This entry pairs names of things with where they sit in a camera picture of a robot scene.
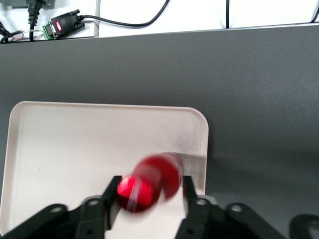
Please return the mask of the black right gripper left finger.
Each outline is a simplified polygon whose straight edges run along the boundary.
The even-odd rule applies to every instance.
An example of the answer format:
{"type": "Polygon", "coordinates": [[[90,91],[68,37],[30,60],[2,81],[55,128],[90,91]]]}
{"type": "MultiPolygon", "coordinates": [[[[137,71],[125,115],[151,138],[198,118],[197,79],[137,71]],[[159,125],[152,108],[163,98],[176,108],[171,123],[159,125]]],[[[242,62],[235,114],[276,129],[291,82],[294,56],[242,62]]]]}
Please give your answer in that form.
{"type": "Polygon", "coordinates": [[[114,176],[102,195],[86,198],[76,209],[52,204],[4,234],[4,239],[103,239],[120,211],[114,176]]]}

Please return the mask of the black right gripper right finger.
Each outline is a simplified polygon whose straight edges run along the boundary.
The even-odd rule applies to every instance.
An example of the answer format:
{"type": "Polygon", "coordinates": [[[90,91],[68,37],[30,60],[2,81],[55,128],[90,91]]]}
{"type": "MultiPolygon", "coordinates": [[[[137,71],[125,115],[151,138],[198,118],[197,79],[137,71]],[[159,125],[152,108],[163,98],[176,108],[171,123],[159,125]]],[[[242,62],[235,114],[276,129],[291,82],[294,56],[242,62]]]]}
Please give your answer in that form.
{"type": "Polygon", "coordinates": [[[222,209],[197,195],[191,176],[183,176],[186,217],[175,235],[176,239],[283,239],[253,209],[242,203],[222,209]]]}

